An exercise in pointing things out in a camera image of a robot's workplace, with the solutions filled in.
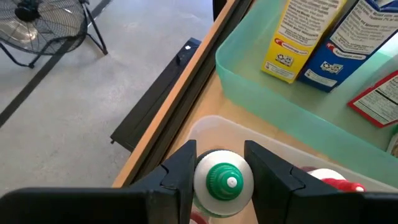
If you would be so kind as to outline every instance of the plastic container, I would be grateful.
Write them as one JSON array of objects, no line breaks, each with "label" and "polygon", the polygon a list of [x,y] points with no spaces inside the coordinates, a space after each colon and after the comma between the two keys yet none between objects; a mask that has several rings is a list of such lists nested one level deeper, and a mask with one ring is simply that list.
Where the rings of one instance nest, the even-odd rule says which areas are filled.
[{"label": "plastic container", "polygon": [[261,71],[285,1],[258,0],[216,53],[224,94],[233,103],[343,166],[398,187],[398,160],[385,150],[393,127],[379,129],[347,107],[398,52],[392,38],[332,93],[284,83]]},{"label": "plastic container", "polygon": [[398,192],[398,189],[387,184],[295,149],[220,116],[211,115],[199,119],[192,126],[187,141],[189,139],[197,141],[197,152],[199,154],[210,149],[229,149],[240,156],[244,156],[245,140],[253,140],[296,167],[335,170],[347,180],[363,184],[369,192]]}]

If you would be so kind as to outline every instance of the translucent green bin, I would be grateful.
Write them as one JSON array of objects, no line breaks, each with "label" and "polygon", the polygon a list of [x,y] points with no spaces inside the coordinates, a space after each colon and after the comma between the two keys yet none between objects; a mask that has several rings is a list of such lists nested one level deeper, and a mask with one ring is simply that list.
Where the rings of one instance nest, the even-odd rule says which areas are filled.
[{"label": "translucent green bin", "polygon": [[366,81],[392,63],[397,38],[332,93],[285,83],[261,71],[285,1],[258,0],[216,53],[224,94],[341,165],[398,187],[398,159],[385,152],[393,126],[379,129],[346,106]]}]

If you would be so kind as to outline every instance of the electric fan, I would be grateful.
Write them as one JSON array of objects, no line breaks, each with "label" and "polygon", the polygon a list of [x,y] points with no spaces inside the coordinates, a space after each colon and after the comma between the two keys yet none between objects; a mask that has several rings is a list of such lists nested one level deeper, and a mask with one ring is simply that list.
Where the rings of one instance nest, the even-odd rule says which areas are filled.
[{"label": "electric fan", "polygon": [[[0,0],[0,48],[16,64],[34,67],[42,55],[65,54],[81,45],[86,36],[106,55],[105,43],[95,24],[88,0]],[[99,43],[87,33],[92,22]],[[66,51],[59,51],[66,41],[73,42]],[[18,62],[2,44],[37,56],[28,65]]]}]

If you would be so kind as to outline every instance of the bottle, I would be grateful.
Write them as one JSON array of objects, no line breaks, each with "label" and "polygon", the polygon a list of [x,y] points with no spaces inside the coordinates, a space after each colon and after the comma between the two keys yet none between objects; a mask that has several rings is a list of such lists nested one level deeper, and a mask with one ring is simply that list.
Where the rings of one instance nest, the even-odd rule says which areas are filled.
[{"label": "bottle", "polygon": [[193,176],[193,202],[204,214],[226,218],[250,201],[254,180],[249,164],[238,154],[214,149],[200,155]]}]

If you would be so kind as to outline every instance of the wooden table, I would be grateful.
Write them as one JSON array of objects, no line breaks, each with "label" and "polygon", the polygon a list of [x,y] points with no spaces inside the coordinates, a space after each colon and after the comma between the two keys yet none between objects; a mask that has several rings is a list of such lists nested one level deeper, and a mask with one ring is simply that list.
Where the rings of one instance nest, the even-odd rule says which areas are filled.
[{"label": "wooden table", "polygon": [[[200,57],[206,51],[211,43],[211,38],[216,34],[217,30],[222,25],[223,21],[227,19],[228,12],[231,10],[235,0],[230,0],[225,4],[225,7],[217,17],[217,20],[210,29],[208,35],[203,40],[202,44],[199,46],[196,54],[191,59],[190,63],[187,65],[181,77],[177,80],[172,91],[164,101],[162,107],[155,115],[154,119],[146,129],[143,137],[133,150],[130,158],[127,160],[125,166],[120,171],[116,180],[114,181],[113,187],[123,187],[129,185],[132,182],[132,177],[137,172],[138,168],[142,165],[142,157],[144,155],[146,147],[150,144],[151,138],[156,134],[157,128],[162,123],[168,110],[171,110],[172,103],[176,100],[178,93],[182,90],[185,82],[187,82],[190,74],[193,72],[196,63],[200,60]],[[191,130],[193,124],[200,118],[216,114],[222,116],[228,120],[252,129],[258,133],[274,138],[280,142],[284,142],[291,145],[297,149],[309,152],[322,159],[329,160],[326,156],[318,153],[312,148],[306,146],[302,142],[294,139],[292,136],[285,134],[283,131],[279,130],[277,127],[267,123],[261,118],[251,114],[244,108],[234,105],[229,99],[227,99],[223,94],[223,89],[221,87],[220,79],[216,71],[214,70],[210,75],[206,86],[201,92],[200,96],[195,101],[192,106],[188,116],[181,125],[179,132],[174,137],[172,144],[169,146],[166,158],[173,154],[179,147],[185,142],[189,130]],[[254,214],[254,209],[252,203],[250,203],[244,211],[235,215],[234,217],[217,220],[213,223],[256,223],[256,217]]]}]

